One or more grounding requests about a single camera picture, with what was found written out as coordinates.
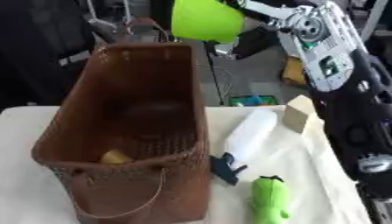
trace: black cable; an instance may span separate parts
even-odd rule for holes
[[[211,55],[210,55],[210,52],[209,52],[208,43],[206,41],[203,41],[203,44],[204,44],[204,50],[206,51],[206,59],[208,60],[208,66],[210,67],[211,74],[213,75],[213,83],[215,84],[216,92],[218,93],[218,97],[219,97],[219,100],[220,100],[219,104],[221,106],[223,106],[225,104],[225,102],[223,101],[221,88],[219,87],[218,78],[217,78],[216,73],[215,73],[214,62],[213,62],[213,59],[211,58]]]

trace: white cloth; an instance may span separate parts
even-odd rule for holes
[[[31,158],[32,146],[57,109],[10,108],[0,115],[0,223],[79,223],[60,182]],[[224,139],[251,109],[206,109],[211,154],[221,155]],[[271,109],[281,115],[284,107]],[[278,175],[289,187],[290,218],[285,223],[370,223],[354,182],[341,170],[320,125],[301,137],[279,124],[248,166],[235,187],[213,180],[208,214],[192,223],[251,223],[250,183],[261,175]]]

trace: robotic hand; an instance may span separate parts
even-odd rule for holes
[[[294,8],[226,4],[246,16],[267,16],[283,44],[294,46],[325,134],[372,222],[392,223],[392,77],[368,54],[350,18],[330,1]]]

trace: green plush toy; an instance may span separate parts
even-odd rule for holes
[[[260,177],[252,183],[252,207],[254,224],[280,224],[289,218],[286,212],[288,189],[277,176]]]

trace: brown wicker basket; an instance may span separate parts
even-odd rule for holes
[[[100,164],[112,150],[132,160]],[[95,52],[32,155],[61,180],[82,222],[202,219],[207,125],[191,47],[117,44]]]

